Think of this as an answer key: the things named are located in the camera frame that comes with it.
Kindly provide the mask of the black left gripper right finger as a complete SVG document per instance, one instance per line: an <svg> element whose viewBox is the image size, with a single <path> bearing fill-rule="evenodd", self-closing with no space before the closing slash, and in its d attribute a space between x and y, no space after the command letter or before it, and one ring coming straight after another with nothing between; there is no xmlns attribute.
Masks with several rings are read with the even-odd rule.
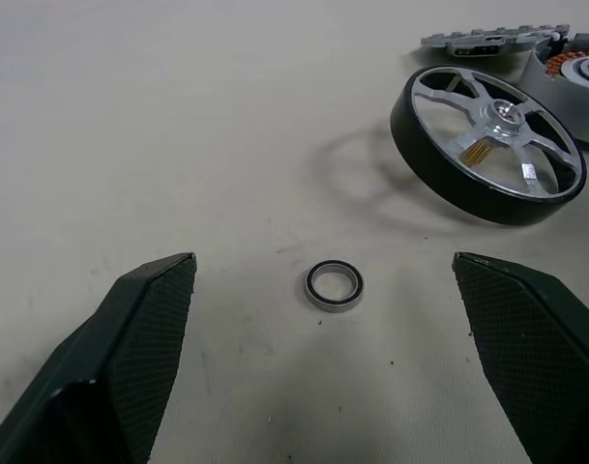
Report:
<svg viewBox="0 0 589 464"><path fill-rule="evenodd" d="M517 263L458 252L452 268L486 379L532 464L589 464L589 308Z"/></svg>

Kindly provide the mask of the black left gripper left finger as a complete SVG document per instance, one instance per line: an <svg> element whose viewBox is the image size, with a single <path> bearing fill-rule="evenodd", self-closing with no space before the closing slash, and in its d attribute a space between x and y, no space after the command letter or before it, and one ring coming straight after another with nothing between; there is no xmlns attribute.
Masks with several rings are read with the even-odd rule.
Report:
<svg viewBox="0 0 589 464"><path fill-rule="evenodd" d="M192 252L120 276L0 424L0 464L148 464L177 377Z"/></svg>

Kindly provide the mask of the black rotor with silver spokes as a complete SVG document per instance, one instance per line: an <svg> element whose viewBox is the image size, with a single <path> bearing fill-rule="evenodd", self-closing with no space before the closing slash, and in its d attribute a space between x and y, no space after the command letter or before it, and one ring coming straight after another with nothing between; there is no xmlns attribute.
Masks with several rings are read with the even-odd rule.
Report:
<svg viewBox="0 0 589 464"><path fill-rule="evenodd" d="M460 111L469 130L447 141L433 136L417 98ZM586 161L566 127L514 84L476 69L440 65L412 74L392 109L390 129L421 181L462 211L491 222L541 222L578 197L586 184ZM477 171L495 148L514 152L525 191Z"/></svg>

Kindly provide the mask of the grey motor housing with stator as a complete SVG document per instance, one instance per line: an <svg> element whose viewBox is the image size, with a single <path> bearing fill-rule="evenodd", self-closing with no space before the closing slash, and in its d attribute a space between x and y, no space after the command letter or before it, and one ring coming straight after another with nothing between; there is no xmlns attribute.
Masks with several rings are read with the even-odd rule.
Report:
<svg viewBox="0 0 589 464"><path fill-rule="evenodd" d="M589 33L537 43L519 87L589 145Z"/></svg>

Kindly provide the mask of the grey cover plate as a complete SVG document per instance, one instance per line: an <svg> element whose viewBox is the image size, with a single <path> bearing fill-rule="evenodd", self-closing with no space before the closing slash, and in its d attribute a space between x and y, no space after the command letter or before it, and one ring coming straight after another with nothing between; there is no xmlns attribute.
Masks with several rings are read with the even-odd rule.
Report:
<svg viewBox="0 0 589 464"><path fill-rule="evenodd" d="M454 57L491 57L529 51L535 44L546 39L558 42L566 39L569 32L569 24L473 29L470 32L423 37L421 46L441 49Z"/></svg>

